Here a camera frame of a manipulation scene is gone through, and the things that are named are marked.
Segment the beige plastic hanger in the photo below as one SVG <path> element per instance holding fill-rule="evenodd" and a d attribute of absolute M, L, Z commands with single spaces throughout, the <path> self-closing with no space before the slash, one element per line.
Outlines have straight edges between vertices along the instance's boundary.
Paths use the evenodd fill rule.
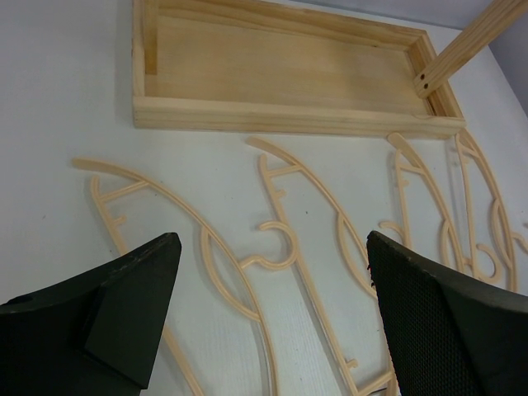
<path fill-rule="evenodd" d="M 347 395 L 398 394 L 363 237 L 305 161 L 264 138 L 247 144 L 261 151 L 270 206 L 293 234 L 293 266 L 338 383 Z"/>
<path fill-rule="evenodd" d="M 381 229 L 396 233 L 401 243 L 407 248 L 414 248 L 415 243 L 411 230 L 411 217 L 418 213 L 418 208 L 431 204 L 435 207 L 433 219 L 438 223 L 437 248 L 441 263 L 456 270 L 464 268 L 464 255 L 460 246 L 450 211 L 428 166 L 413 146 L 398 133 L 387 138 L 394 148 L 394 176 L 401 221 L 384 220 L 379 222 Z M 415 200 L 408 198 L 411 180 L 417 179 L 427 191 L 426 196 Z"/>
<path fill-rule="evenodd" d="M 455 149 L 462 172 L 467 227 L 469 231 L 469 259 L 467 260 L 467 265 L 471 268 L 476 279 L 490 285 L 496 285 L 500 281 L 505 281 L 508 290 L 517 292 L 519 290 L 519 279 L 515 246 L 519 246 L 521 250 L 526 251 L 527 239 L 520 233 L 512 230 L 493 172 L 488 165 L 482 149 L 468 130 L 463 129 L 455 136 Z M 473 197 L 467 168 L 467 165 L 471 162 L 476 164 L 492 197 L 489 210 L 489 226 L 491 227 L 491 237 L 493 240 L 492 247 L 477 241 L 474 224 Z M 481 271 L 478 260 L 479 252 L 484 253 L 493 264 L 493 273 L 491 275 L 487 275 Z"/>
<path fill-rule="evenodd" d="M 205 218 L 199 214 L 199 212 L 197 212 L 190 204 L 185 202 L 176 193 L 165 187 L 162 183 L 155 181 L 151 177 L 148 177 L 133 169 L 95 158 L 74 158 L 72 160 L 72 165 L 75 168 L 84 171 L 111 174 L 113 176 L 123 177 L 131 180 L 131 183 L 128 186 L 124 186 L 107 193 L 101 193 L 100 182 L 97 176 L 94 176 L 90 181 L 92 201 L 97 208 L 101 220 L 105 225 L 106 230 L 109 233 L 115 248 L 117 249 L 117 252 L 121 256 L 130 251 L 119 230 L 119 226 L 125 223 L 126 217 L 112 217 L 110 211 L 106 207 L 106 204 L 123 196 L 128 196 L 145 188 L 151 189 L 165 197 L 165 199 L 171 201 L 181 210 L 184 210 L 190 217 L 194 219 L 198 225 L 200 225 L 200 252 L 203 257 L 203 262 L 205 264 L 205 269 L 208 273 L 208 276 L 215 289 L 217 289 L 223 299 L 228 302 L 232 308 L 259 326 L 262 335 L 262 343 L 265 350 L 270 394 L 278 395 L 280 393 L 279 373 L 276 362 L 276 353 L 271 341 L 271 332 L 266 320 L 264 319 L 262 308 L 257 300 L 255 291 L 250 285 L 248 277 L 243 272 L 243 268 L 250 264 L 264 262 L 264 257 L 253 255 L 243 260 L 238 260 L 229 245 L 224 241 L 220 234 L 210 226 L 207 220 L 205 220 Z M 226 256 L 230 264 L 235 268 L 235 271 L 238 273 L 238 276 L 242 281 L 251 301 L 249 306 L 235 298 L 220 279 L 213 260 L 213 247 L 217 247 L 224 254 L 224 256 Z"/>

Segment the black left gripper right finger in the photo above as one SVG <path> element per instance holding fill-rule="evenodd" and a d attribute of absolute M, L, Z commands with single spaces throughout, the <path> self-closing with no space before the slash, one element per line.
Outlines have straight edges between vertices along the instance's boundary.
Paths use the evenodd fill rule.
<path fill-rule="evenodd" d="M 372 284 L 403 395 L 525 395 L 527 298 L 372 231 Z"/>

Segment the wooden hanger rack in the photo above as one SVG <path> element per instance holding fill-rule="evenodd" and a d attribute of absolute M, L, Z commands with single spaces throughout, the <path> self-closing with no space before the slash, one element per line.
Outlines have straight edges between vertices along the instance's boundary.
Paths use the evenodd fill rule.
<path fill-rule="evenodd" d="M 136 1 L 138 128 L 448 139 L 449 80 L 516 19 L 494 1 L 444 50 L 419 29 L 263 1 Z"/>

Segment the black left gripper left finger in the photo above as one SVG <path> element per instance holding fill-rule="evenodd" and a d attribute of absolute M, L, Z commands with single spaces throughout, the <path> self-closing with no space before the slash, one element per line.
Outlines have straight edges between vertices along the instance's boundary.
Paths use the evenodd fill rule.
<path fill-rule="evenodd" d="M 1 306 L 3 395 L 138 395 L 148 388 L 182 244 L 164 233 Z"/>

